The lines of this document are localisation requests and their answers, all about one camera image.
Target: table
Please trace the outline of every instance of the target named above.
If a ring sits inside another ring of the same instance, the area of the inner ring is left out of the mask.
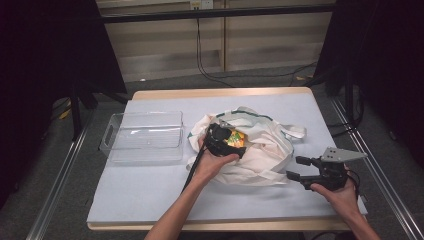
[[[308,94],[313,97],[308,88],[241,88],[241,89],[194,89],[194,90],[158,90],[140,91],[134,94],[133,100],[154,99],[186,99],[232,96],[269,96],[286,94]],[[92,230],[149,230],[152,222],[99,222],[88,220]],[[349,230],[347,225],[336,216],[314,217],[284,217],[272,219],[239,219],[232,221],[189,221],[183,227],[187,231],[326,231]]]

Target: human hand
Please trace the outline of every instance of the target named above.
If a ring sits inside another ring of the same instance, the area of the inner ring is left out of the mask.
[[[198,141],[199,146],[203,146],[205,136],[201,137]],[[200,159],[199,165],[196,168],[196,172],[193,176],[193,181],[200,181],[203,185],[206,185],[212,178],[214,178],[219,170],[232,161],[239,159],[237,154],[230,154],[224,157],[217,157],[213,155],[209,150],[205,150],[202,158]]]
[[[312,184],[311,189],[324,196],[334,210],[345,220],[360,215],[356,199],[355,185],[348,179],[343,188],[330,191],[319,184]]]

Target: black cable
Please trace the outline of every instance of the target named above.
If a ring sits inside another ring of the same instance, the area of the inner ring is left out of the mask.
[[[358,113],[358,118],[354,119],[352,123],[342,123],[342,124],[339,124],[339,125],[338,124],[327,125],[327,127],[338,127],[338,126],[342,127],[342,126],[352,125],[352,127],[348,128],[348,129],[346,129],[342,132],[332,134],[331,136],[333,138],[340,137],[340,136],[344,135],[345,133],[348,133],[352,130],[355,130],[356,128],[358,128],[359,124],[362,122],[362,119],[364,117],[364,112],[365,112],[365,105],[364,105],[363,93],[360,90],[359,90],[359,96],[358,96],[358,100],[357,100],[357,103],[356,103],[355,110]]]
[[[247,75],[226,75],[226,76],[215,76],[215,75],[211,75],[210,73],[207,73],[206,70],[203,68],[203,62],[202,62],[202,45],[201,45],[201,38],[200,38],[200,23],[199,23],[199,19],[197,19],[197,49],[196,49],[196,53],[197,53],[196,54],[197,55],[197,68],[199,69],[200,73],[204,77],[206,77],[207,79],[209,79],[211,81],[219,82],[219,83],[225,84],[225,85],[227,85],[229,87],[232,87],[232,88],[234,88],[234,86],[232,86],[232,85],[230,85],[230,84],[228,84],[226,82],[220,81],[218,79],[225,79],[225,78],[232,78],[232,77],[263,77],[263,78],[265,78],[265,77],[285,77],[285,76],[290,76],[290,75],[293,78],[293,75],[294,74],[296,74],[296,73],[298,73],[298,72],[300,72],[300,71],[302,71],[302,70],[304,70],[304,69],[306,69],[308,67],[311,67],[311,66],[313,66],[314,64],[317,63],[317,62],[313,62],[313,63],[310,63],[308,65],[299,67],[298,69],[296,69],[293,72],[283,73],[283,74],[276,74],[276,75],[248,75],[248,74]]]
[[[355,185],[355,194],[356,194],[356,199],[358,199],[358,197],[359,197],[359,187],[361,186],[361,178],[359,177],[359,174],[358,173],[356,173],[355,171],[353,171],[353,170],[347,170],[348,172],[350,172],[350,173],[353,173],[355,176],[356,176],[356,179],[354,179],[352,176],[350,176],[350,175],[347,175],[348,176],[348,178],[350,179],[350,180],[352,180],[352,182],[353,182],[353,185]]]
[[[295,75],[296,73],[301,72],[301,71],[305,70],[305,69],[306,69],[306,68],[308,68],[308,67],[312,67],[312,66],[313,66],[313,65],[315,65],[316,63],[317,63],[317,62],[313,62],[313,63],[310,63],[310,64],[308,64],[308,65],[305,65],[305,66],[299,67],[299,68],[297,68],[296,70],[294,70],[294,71],[292,72],[292,74],[291,74],[291,81],[290,81],[289,87],[291,87],[291,86],[292,86],[292,84],[293,84],[293,82],[294,82],[294,75]]]
[[[314,77],[312,79],[310,79],[309,81],[307,81],[306,83],[304,83],[302,86],[310,88],[314,85],[321,84],[321,83],[325,82],[326,78],[331,76],[339,68],[340,68],[339,65],[335,65],[335,66],[330,67],[329,69],[327,69],[324,73],[321,73],[320,75],[314,74]]]
[[[318,233],[317,235],[315,235],[313,238],[311,238],[311,240],[316,240],[319,237],[326,235],[326,234],[334,234],[335,236],[337,235],[336,232],[322,232],[322,233]]]
[[[226,82],[217,80],[215,78],[215,76],[209,75],[205,69],[203,68],[203,63],[202,63],[202,45],[201,45],[201,41],[200,41],[200,24],[199,24],[199,19],[197,19],[197,48],[196,48],[196,57],[197,57],[197,68],[199,69],[200,73],[202,73],[202,75],[204,77],[206,77],[207,79],[214,81],[214,82],[218,82],[218,83],[222,83],[228,87],[234,88],[234,86],[232,86],[231,84],[228,84]]]
[[[207,139],[208,136],[209,136],[209,128],[206,131],[205,139]],[[191,166],[190,172],[188,174],[187,180],[184,184],[184,187],[183,187],[183,190],[181,191],[181,193],[184,192],[184,190],[186,189],[188,184],[191,182],[191,179],[193,178],[194,172],[196,171],[196,168],[199,165],[200,159],[202,158],[203,154],[206,151],[205,146],[206,146],[206,141],[203,141],[202,147],[199,149],[199,153],[196,156],[196,160],[194,160],[193,166]]]

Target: bag handle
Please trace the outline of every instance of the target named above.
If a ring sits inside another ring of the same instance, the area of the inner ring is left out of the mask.
[[[263,170],[262,172],[258,173],[258,176],[270,180],[275,184],[287,184],[290,181],[286,174],[273,172],[271,170]]]
[[[281,131],[289,136],[303,139],[306,137],[306,128],[298,125],[283,125],[278,123],[278,125],[281,127]]]

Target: white tote bag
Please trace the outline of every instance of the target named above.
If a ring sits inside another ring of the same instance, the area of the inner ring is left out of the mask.
[[[227,184],[268,186],[288,183],[280,171],[293,156],[291,138],[304,138],[306,129],[295,125],[282,125],[272,118],[259,115],[247,107],[222,114],[205,115],[195,124],[188,139],[195,151],[199,151],[198,139],[212,123],[230,124],[247,136],[246,153],[235,162],[221,168],[216,180]],[[187,162],[190,170],[196,157]]]

